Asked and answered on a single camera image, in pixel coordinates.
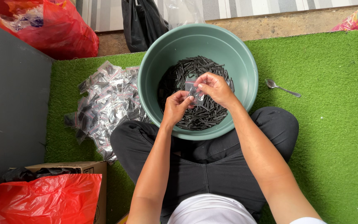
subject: cardboard box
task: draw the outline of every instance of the cardboard box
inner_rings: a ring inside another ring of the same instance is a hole
[[[101,173],[102,184],[100,185],[99,200],[97,201],[95,219],[93,224],[106,224],[106,189],[107,189],[107,162],[90,161],[90,162],[72,162],[72,163],[44,163],[26,167],[32,172],[41,168],[65,167],[74,168],[81,173]]]

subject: green turf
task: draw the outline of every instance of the green turf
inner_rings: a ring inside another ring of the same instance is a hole
[[[358,31],[318,33],[246,41],[259,70],[253,111],[279,106],[293,113],[300,132],[289,163],[301,190],[329,224],[358,223]],[[45,162],[101,157],[92,140],[78,145],[63,127],[63,114],[76,110],[77,84],[105,60],[139,65],[144,53],[56,61],[52,66]],[[268,89],[270,78],[302,94]],[[129,210],[134,185],[119,163],[108,168],[107,223]],[[266,206],[262,224],[274,223]]]

